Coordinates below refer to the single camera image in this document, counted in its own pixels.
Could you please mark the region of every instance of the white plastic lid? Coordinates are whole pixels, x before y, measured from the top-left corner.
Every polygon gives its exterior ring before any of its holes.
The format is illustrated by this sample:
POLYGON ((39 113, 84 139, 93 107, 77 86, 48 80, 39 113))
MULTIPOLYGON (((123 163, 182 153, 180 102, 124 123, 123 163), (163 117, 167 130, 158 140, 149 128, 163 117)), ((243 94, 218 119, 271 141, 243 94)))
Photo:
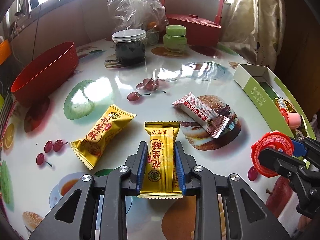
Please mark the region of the white plastic lid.
POLYGON ((141 41, 146 37, 145 30, 124 30, 114 33, 112 35, 113 42, 116 43, 125 43, 125 42, 133 42, 133 41, 141 41))

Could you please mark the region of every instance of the red and white snack wrapper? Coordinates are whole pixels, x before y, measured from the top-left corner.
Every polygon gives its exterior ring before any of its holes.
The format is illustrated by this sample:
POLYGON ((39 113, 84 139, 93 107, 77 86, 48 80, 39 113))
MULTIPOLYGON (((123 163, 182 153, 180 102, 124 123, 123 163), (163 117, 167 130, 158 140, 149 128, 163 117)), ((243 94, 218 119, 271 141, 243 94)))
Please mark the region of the red and white snack wrapper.
POLYGON ((218 138, 226 127, 229 118, 217 114, 192 92, 175 101, 172 105, 181 108, 192 119, 199 123, 213 138, 218 138))

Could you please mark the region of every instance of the wall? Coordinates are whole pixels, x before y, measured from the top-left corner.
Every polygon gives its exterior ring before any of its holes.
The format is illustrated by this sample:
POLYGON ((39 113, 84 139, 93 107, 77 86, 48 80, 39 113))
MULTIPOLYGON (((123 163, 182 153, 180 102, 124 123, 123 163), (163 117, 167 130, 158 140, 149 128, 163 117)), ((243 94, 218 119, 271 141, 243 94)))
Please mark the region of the wall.
POLYGON ((286 26, 275 74, 310 120, 320 109, 320 26, 304 0, 284 0, 286 26))
MULTIPOLYGON (((213 21, 218 4, 219 0, 166 0, 166 12, 194 14, 213 21)), ((228 9, 229 5, 225 3, 222 19, 228 9)), ((15 55, 25 65, 32 61, 36 24, 37 21, 34 21, 12 41, 15 55)), ((73 41, 76 46, 81 46, 111 37, 112 30, 107 0, 73 0, 40 17, 34 58, 65 41, 73 41)))
POLYGON ((4 31, 3 31, 2 23, 0 23, 0 36, 4 36, 4 31))

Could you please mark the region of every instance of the red plastic basket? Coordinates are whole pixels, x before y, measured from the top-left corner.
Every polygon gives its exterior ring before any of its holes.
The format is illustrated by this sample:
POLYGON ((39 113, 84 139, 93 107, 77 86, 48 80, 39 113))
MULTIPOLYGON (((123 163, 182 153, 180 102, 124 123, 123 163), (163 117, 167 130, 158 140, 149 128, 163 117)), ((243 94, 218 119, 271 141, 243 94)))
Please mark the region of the red plastic basket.
POLYGON ((73 73, 79 62, 75 45, 68 41, 42 53, 16 78, 11 87, 25 107, 50 95, 73 73))
POLYGON ((170 25, 183 25, 187 28, 188 44, 198 46, 217 46, 221 33, 221 14, 224 0, 220 0, 214 22, 197 15, 167 14, 170 25))

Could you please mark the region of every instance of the curtain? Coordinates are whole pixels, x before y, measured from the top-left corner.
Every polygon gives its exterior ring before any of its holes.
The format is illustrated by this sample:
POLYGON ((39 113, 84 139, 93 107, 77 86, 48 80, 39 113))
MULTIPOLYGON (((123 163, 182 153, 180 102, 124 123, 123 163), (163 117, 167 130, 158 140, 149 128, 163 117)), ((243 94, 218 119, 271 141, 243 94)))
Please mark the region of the curtain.
POLYGON ((284 0, 234 0, 220 41, 250 63, 273 71, 284 26, 284 0))

